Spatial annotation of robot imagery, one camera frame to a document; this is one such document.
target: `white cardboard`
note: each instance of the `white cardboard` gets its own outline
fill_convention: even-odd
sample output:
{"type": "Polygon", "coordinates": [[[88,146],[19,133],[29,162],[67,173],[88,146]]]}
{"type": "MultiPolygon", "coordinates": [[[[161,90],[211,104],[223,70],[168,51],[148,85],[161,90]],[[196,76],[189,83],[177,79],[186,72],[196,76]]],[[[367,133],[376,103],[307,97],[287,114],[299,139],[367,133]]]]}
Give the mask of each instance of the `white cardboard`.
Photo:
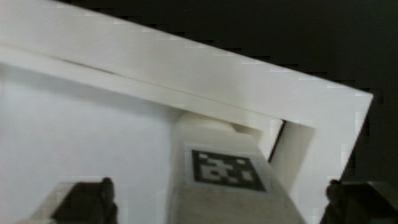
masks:
{"type": "Polygon", "coordinates": [[[6,64],[223,118],[273,136],[278,119],[292,122],[285,145],[299,141],[299,127],[312,130],[299,159],[285,154],[291,147],[280,147],[271,165],[280,180],[287,177],[282,183],[305,221],[317,223],[324,187],[342,172],[371,95],[52,1],[0,4],[6,64]]]}

